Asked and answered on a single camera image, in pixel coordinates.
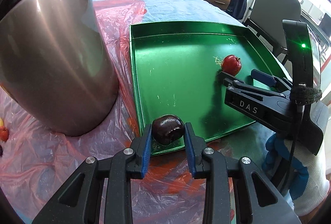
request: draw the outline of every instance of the pink plastic wrap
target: pink plastic wrap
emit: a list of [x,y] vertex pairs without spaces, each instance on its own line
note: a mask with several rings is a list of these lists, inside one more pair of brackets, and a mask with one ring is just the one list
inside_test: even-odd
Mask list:
[[[104,0],[94,2],[94,7],[120,80],[119,96],[100,126],[80,137],[51,132],[0,90],[0,117],[10,132],[9,140],[2,144],[0,186],[12,206],[30,220],[86,157],[111,157],[138,135],[129,25],[142,21],[145,4],[141,0]],[[211,146],[231,155],[227,145]],[[205,181],[192,179],[184,151],[151,158],[145,179],[132,180],[131,185],[135,224],[201,223]],[[100,219],[103,223],[103,208]]]

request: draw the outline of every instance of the blue glove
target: blue glove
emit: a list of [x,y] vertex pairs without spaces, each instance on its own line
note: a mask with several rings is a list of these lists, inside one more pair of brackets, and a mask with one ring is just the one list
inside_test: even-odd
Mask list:
[[[289,160],[292,141],[271,136],[265,148],[269,151],[262,164],[264,171],[273,169],[276,157]],[[290,195],[294,204],[294,212],[304,216],[314,210],[327,196],[329,181],[326,179],[324,141],[317,156],[310,153],[300,142],[296,143],[292,167],[297,172],[290,185]]]

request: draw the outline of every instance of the cable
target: cable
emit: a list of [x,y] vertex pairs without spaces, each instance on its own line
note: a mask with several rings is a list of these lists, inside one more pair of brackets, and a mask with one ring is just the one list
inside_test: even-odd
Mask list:
[[285,175],[283,185],[280,189],[280,193],[282,193],[284,188],[286,187],[287,181],[288,181],[289,176],[290,176],[291,164],[292,164],[292,159],[293,159],[294,150],[295,150],[295,144],[297,142],[297,137],[298,137],[298,134],[299,134],[299,131],[300,131],[304,111],[305,111],[305,106],[304,105],[297,105],[297,113],[296,113],[296,118],[295,118],[295,122],[294,122],[295,129],[293,130],[293,142],[292,142],[291,151],[290,151],[289,164],[288,164],[288,167],[287,167],[287,171],[286,171],[286,175]]

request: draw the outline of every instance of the small fruit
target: small fruit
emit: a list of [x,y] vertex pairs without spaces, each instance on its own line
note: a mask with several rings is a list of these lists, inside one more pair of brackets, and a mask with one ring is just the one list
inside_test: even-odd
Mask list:
[[161,116],[152,123],[152,136],[163,146],[168,146],[184,134],[184,123],[175,115]]
[[9,131],[5,126],[0,127],[0,141],[7,142]]
[[241,70],[241,61],[235,55],[226,56],[221,63],[221,70],[235,76]]

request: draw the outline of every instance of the green tray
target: green tray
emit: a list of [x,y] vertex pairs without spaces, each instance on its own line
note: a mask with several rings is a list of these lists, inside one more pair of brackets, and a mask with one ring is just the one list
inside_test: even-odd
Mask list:
[[[237,75],[247,84],[269,89],[250,77],[252,69],[287,77],[264,44],[245,27],[210,22],[156,22],[130,26],[134,97],[140,135],[165,114],[191,122],[206,141],[228,135],[254,121],[224,104],[225,87],[216,73],[225,56],[241,58]],[[184,147],[153,143],[153,154]]]

